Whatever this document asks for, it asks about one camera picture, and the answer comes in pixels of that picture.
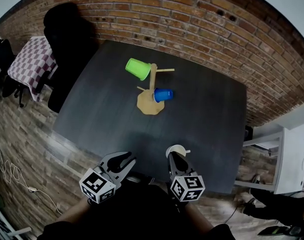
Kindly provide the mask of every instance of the shoe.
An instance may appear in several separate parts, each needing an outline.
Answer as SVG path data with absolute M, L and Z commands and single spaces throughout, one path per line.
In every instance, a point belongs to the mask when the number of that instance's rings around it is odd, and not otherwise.
M 244 213 L 244 210 L 248 207 L 248 206 L 255 206 L 257 200 L 255 198 L 250 199 L 247 203 L 244 204 L 244 207 L 241 209 L 241 213 Z
M 252 180 L 252 183 L 256 183 L 256 184 L 259 184 L 261 181 L 261 176 L 259 174 L 256 174 L 254 177 L 253 177 L 253 180 Z

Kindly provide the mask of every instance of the wooden floor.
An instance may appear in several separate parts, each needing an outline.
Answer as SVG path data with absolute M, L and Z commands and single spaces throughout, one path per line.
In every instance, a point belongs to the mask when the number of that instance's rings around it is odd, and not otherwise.
M 9 159 L 21 168 L 28 186 L 48 193 L 64 212 L 81 198 L 79 178 L 98 160 L 94 154 L 79 149 L 52 131 L 57 114 L 47 108 L 49 94 L 50 91 L 46 91 L 43 102 L 36 103 L 30 99 L 29 93 L 25 93 L 24 108 L 18 107 L 18 100 L 13 96 L 0 101 L 0 149 L 5 160 Z M 221 224 L 242 198 L 251 198 L 242 193 L 244 190 L 236 187 L 233 194 L 228 195 L 206 193 L 197 203 L 198 208 L 214 225 Z M 32 228 L 31 233 L 25 234 L 28 239 L 36 239 L 44 226 L 59 216 L 48 197 L 39 192 L 31 194 L 14 181 L 6 183 L 1 173 L 0 194 L 5 202 L 3 213 L 13 227 Z M 236 239 L 249 240 L 260 239 L 257 233 L 275 223 L 237 211 L 228 225 Z

